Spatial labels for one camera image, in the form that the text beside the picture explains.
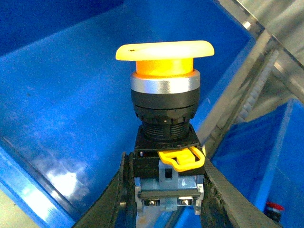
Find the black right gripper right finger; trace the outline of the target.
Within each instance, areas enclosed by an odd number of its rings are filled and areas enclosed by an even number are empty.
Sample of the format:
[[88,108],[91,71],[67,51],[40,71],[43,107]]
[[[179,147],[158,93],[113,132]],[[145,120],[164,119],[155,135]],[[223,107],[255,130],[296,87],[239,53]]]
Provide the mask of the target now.
[[204,164],[203,228],[278,228],[272,219],[251,204],[211,163]]

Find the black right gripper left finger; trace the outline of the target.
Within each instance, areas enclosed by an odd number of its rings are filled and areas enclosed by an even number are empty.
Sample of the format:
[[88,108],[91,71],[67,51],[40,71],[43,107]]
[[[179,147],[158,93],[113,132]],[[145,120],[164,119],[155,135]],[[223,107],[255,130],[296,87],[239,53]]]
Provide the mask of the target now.
[[133,153],[123,153],[119,170],[103,194],[73,227],[134,228],[136,217]]

